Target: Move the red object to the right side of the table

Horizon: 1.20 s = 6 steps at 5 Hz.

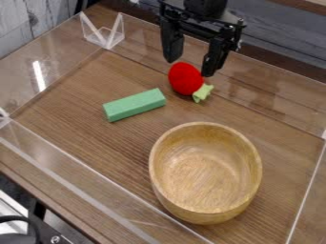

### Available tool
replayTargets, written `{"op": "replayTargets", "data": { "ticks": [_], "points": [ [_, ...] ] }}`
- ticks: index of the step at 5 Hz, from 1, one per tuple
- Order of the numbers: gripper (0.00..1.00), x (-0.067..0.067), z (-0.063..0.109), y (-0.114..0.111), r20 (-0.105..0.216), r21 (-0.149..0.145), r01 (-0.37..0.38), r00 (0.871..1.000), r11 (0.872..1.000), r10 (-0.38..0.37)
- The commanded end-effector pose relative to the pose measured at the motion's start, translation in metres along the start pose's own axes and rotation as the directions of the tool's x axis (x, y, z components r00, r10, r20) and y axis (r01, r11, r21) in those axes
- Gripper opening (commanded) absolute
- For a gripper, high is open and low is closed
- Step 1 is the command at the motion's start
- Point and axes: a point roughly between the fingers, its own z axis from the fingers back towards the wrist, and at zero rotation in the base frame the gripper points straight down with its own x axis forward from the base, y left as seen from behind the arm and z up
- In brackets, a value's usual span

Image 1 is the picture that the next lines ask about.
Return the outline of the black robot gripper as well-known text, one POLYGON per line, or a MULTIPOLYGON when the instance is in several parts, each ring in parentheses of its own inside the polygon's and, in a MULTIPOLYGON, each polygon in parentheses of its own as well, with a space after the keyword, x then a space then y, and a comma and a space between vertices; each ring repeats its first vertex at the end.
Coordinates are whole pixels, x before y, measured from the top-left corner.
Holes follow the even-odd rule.
POLYGON ((183 54, 183 34, 208 40, 201 76, 223 67, 245 28, 244 20, 227 9, 228 0, 157 0, 162 56, 173 63, 183 54))

